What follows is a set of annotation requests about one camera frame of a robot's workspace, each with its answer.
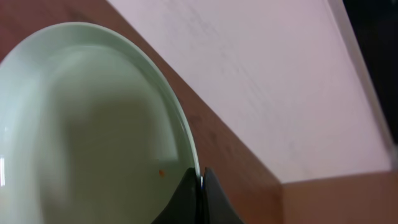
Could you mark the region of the mint plate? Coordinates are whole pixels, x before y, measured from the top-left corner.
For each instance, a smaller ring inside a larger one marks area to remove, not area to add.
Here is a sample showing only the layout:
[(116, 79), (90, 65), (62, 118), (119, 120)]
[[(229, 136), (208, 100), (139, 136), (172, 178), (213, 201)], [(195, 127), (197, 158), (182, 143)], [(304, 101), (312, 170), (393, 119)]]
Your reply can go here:
[(187, 169), (175, 93), (117, 32), (57, 24), (1, 61), (2, 223), (150, 223)]

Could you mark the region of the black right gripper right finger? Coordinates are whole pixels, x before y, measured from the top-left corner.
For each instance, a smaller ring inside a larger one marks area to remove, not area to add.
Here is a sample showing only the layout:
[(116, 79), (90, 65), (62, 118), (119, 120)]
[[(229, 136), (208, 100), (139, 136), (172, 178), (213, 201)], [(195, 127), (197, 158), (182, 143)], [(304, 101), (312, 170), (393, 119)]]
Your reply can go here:
[(207, 167), (203, 176), (203, 215), (206, 224), (244, 224), (225, 194), (215, 172)]

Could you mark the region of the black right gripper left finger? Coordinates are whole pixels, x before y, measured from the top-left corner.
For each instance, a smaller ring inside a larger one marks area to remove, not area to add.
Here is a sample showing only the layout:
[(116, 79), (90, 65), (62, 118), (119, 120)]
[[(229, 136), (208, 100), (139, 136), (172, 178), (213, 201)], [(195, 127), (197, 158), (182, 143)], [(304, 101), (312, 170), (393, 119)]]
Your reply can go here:
[(197, 224), (200, 186), (194, 168), (188, 168), (166, 207), (152, 224)]

